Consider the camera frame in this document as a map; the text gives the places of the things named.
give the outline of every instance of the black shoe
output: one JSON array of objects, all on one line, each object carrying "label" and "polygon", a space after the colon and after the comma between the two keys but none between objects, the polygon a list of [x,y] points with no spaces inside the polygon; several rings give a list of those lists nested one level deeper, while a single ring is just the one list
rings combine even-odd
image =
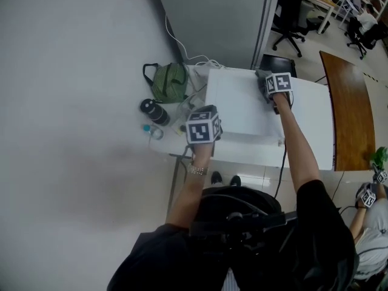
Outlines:
[{"label": "black shoe", "polygon": [[232,180],[230,180],[231,187],[241,187],[241,179],[239,176],[233,176]]},{"label": "black shoe", "polygon": [[219,172],[213,172],[210,182],[212,183],[212,185],[214,183],[222,183],[221,174]]}]

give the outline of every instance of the black water bottle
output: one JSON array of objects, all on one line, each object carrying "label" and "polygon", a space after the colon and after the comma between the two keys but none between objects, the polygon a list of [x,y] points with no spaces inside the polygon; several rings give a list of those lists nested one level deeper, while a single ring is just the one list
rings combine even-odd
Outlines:
[{"label": "black water bottle", "polygon": [[170,122],[169,114],[155,100],[143,100],[140,104],[140,111],[145,113],[155,124],[166,126]]}]

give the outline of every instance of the green backpack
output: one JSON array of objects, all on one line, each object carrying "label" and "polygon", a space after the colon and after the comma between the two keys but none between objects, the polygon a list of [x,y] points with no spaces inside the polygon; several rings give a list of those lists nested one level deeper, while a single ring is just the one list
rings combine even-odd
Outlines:
[{"label": "green backpack", "polygon": [[[156,68],[153,81],[146,76],[146,68]],[[182,64],[169,64],[161,67],[159,64],[145,64],[143,76],[151,86],[152,93],[158,103],[173,104],[186,99],[187,71]]]}]

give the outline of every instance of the black chair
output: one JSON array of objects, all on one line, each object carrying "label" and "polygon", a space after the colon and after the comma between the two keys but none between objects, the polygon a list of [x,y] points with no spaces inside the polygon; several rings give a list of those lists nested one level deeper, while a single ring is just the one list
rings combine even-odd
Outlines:
[{"label": "black chair", "polygon": [[259,68],[261,70],[271,70],[273,73],[289,72],[292,77],[297,78],[295,62],[289,58],[264,54]]},{"label": "black chair", "polygon": [[388,36],[388,28],[383,22],[379,22],[372,26],[365,34],[361,34],[359,30],[356,31],[354,37],[351,37],[348,32],[345,32],[352,42],[347,43],[347,46],[355,44],[358,46],[358,50],[361,53],[360,59],[363,59],[366,55],[366,49],[373,50],[378,40],[384,39]]},{"label": "black chair", "polygon": [[280,16],[275,15],[273,17],[273,23],[276,28],[272,27],[271,30],[282,34],[282,36],[274,43],[272,49],[276,51],[277,45],[284,39],[288,39],[298,52],[298,57],[302,57],[302,53],[295,43],[294,39],[301,39],[305,41],[303,36],[296,33],[299,9],[302,0],[278,0],[278,4],[282,7]]}]

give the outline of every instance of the tiled floor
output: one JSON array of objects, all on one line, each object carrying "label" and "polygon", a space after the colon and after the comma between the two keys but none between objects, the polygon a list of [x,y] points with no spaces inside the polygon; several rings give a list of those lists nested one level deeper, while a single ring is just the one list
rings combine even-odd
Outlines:
[{"label": "tiled floor", "polygon": [[[309,81],[316,81],[324,75],[323,65],[319,56],[320,50],[342,57],[357,65],[363,72],[376,77],[380,81],[386,81],[388,78],[388,56],[383,49],[382,43],[377,43],[373,51],[370,51],[363,60],[360,60],[357,49],[346,46],[348,40],[344,36],[344,32],[338,28],[339,21],[331,18],[330,22],[331,25],[325,34],[317,35],[316,32],[310,32],[306,36],[305,43],[302,43],[300,40],[296,41],[303,53],[302,58],[297,57],[296,51],[288,41],[283,41],[278,45],[278,50],[273,51],[272,44],[279,37],[279,34],[274,32],[271,32],[266,53],[294,59],[298,77]],[[214,170],[221,173],[226,184],[229,183],[233,175],[239,175],[243,185],[262,190],[270,195],[275,194],[280,172],[280,169],[275,167],[212,161],[205,187],[210,186],[210,176]],[[334,171],[321,172],[322,181],[330,197],[333,196],[341,180],[334,198],[334,203],[338,207],[354,204],[357,189],[363,182],[371,181],[372,175],[372,171],[345,173]],[[175,195],[179,192],[182,180],[183,176],[181,173],[178,176]],[[296,208],[296,195],[289,169],[284,169],[283,171],[277,199],[285,212],[293,211]]]}]

